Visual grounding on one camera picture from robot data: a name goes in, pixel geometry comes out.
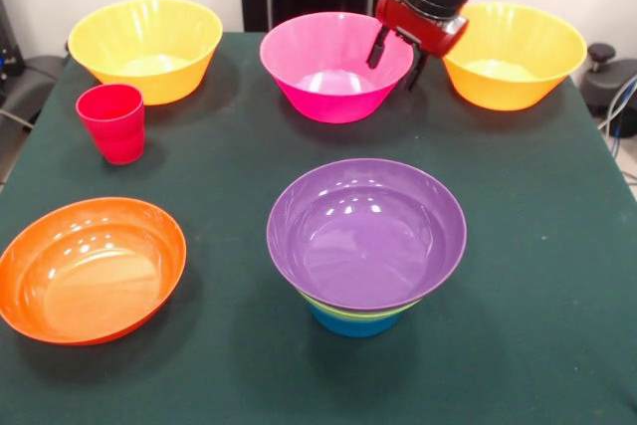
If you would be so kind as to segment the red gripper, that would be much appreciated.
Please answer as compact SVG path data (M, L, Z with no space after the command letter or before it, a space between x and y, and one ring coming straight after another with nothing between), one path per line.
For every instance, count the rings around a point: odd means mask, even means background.
M413 9L404 0L378 0L376 18L381 27L367 57L367 66L375 69L384 53L385 39L390 31L405 42L415 45L414 62L407 73L407 91L416 85L429 55L444 57L460 40L469 26L462 15L451 19L428 17Z

